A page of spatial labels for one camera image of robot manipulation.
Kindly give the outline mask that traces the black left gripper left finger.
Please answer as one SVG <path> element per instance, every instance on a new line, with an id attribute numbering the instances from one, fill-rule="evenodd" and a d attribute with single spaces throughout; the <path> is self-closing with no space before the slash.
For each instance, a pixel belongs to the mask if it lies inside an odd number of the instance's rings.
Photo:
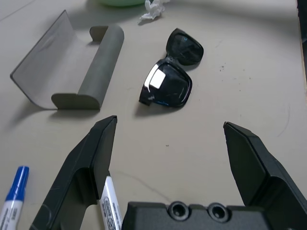
<path id="1" fill-rule="evenodd" d="M 30 229 L 80 229 L 87 208 L 102 197 L 117 121 L 112 115 L 96 122 L 68 154 Z"/>

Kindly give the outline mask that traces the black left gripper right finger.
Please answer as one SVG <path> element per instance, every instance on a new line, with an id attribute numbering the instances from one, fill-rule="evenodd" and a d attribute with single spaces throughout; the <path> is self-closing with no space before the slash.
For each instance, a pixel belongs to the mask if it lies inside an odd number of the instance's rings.
<path id="1" fill-rule="evenodd" d="M 261 208 L 273 230 L 305 230 L 307 200 L 283 165 L 250 130 L 230 122 L 223 128 L 244 205 Z"/>

